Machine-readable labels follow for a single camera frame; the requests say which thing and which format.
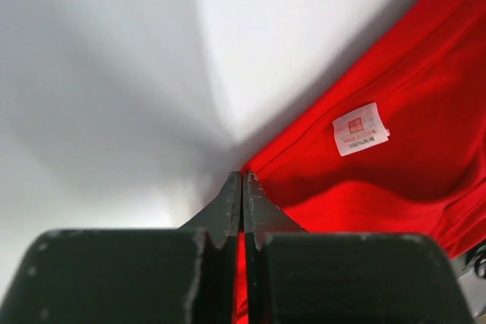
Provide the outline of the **red t shirt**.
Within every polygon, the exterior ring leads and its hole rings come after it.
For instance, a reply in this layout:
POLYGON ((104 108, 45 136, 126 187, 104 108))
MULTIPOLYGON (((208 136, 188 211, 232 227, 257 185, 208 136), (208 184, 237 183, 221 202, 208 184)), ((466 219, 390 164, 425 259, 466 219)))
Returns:
POLYGON ((418 0, 247 161, 312 232, 485 238, 485 0, 418 0))

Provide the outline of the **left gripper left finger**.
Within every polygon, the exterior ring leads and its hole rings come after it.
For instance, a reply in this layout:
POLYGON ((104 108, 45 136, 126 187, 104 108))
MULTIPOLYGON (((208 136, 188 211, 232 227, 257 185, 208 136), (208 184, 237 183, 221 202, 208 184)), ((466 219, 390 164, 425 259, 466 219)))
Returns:
POLYGON ((65 229, 26 250, 3 323, 234 323, 241 175, 177 229, 65 229))

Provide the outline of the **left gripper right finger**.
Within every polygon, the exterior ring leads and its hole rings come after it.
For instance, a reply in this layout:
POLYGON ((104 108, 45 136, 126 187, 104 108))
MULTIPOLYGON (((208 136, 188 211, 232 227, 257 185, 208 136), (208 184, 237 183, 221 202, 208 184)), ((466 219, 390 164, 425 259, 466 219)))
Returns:
POLYGON ((471 323, 446 254, 421 234, 312 234, 242 182, 251 323, 471 323))

